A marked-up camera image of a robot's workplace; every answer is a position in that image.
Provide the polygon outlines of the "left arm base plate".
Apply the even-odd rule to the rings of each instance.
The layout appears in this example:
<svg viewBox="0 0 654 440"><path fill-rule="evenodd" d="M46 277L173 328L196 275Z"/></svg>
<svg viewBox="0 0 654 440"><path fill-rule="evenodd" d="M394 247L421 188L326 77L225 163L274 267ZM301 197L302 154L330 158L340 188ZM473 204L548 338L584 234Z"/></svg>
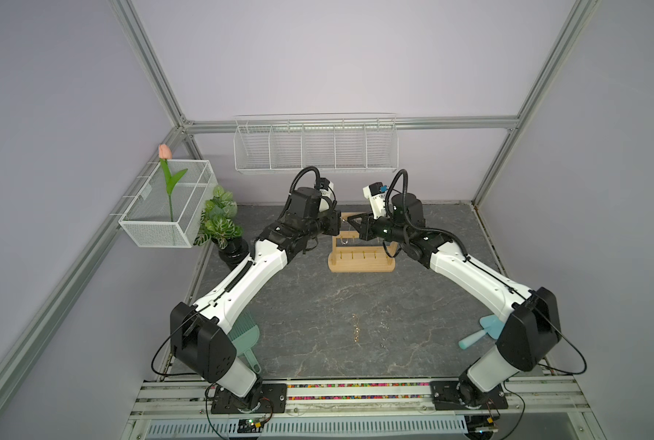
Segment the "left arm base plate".
<svg viewBox="0 0 654 440"><path fill-rule="evenodd" d="M288 385L282 382L255 385L245 397L219 387L211 398L212 414L284 414L288 403Z"/></svg>

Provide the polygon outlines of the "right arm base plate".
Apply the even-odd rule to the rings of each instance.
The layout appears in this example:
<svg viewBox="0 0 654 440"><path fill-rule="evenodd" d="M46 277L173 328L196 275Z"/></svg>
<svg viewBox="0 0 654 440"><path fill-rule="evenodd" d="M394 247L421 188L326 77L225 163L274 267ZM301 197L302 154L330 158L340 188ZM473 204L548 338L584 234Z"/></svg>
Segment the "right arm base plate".
<svg viewBox="0 0 654 440"><path fill-rule="evenodd" d="M489 392L481 392L468 381L443 379L432 381L432 402L437 411L508 409L508 401L501 385Z"/></svg>

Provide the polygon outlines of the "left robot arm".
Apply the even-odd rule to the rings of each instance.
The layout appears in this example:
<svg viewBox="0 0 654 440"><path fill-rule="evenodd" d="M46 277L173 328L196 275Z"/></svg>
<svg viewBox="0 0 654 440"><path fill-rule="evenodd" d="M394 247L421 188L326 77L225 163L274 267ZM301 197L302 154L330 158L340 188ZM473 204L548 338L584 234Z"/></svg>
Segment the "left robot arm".
<svg viewBox="0 0 654 440"><path fill-rule="evenodd" d="M341 211L327 210L302 218L286 213L264 228L248 256L209 293L194 304L178 304L170 315L172 355L205 381L220 385L236 398L250 401L260 378L237 359L229 333L239 315L265 284L308 242L321 235L337 236Z"/></svg>

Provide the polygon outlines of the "wooden jewelry display stand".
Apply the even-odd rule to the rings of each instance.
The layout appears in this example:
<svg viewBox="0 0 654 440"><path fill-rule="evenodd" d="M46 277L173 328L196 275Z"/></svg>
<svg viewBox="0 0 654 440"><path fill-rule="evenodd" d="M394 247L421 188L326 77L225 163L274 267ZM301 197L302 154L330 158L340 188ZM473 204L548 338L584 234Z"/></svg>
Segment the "wooden jewelry display stand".
<svg viewBox="0 0 654 440"><path fill-rule="evenodd" d="M346 221L352 213L341 215L341 232L332 238L332 252L328 257L328 266L332 272L339 273L380 273L396 269L396 260L387 255L394 255L397 243L383 247L381 239L365 242L359 239L352 226Z"/></svg>

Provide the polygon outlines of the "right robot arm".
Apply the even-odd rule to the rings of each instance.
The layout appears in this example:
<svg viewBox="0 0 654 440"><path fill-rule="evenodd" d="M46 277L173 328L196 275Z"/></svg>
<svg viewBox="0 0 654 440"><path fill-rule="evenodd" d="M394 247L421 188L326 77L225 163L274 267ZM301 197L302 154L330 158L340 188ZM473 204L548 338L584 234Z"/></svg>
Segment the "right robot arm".
<svg viewBox="0 0 654 440"><path fill-rule="evenodd" d="M347 221L362 240L397 242L409 258L458 284L504 324L495 346L458 379L456 390L463 405L477 406L499 384L533 370L560 342L559 312L551 291L513 282L466 254L444 232L373 214L356 214Z"/></svg>

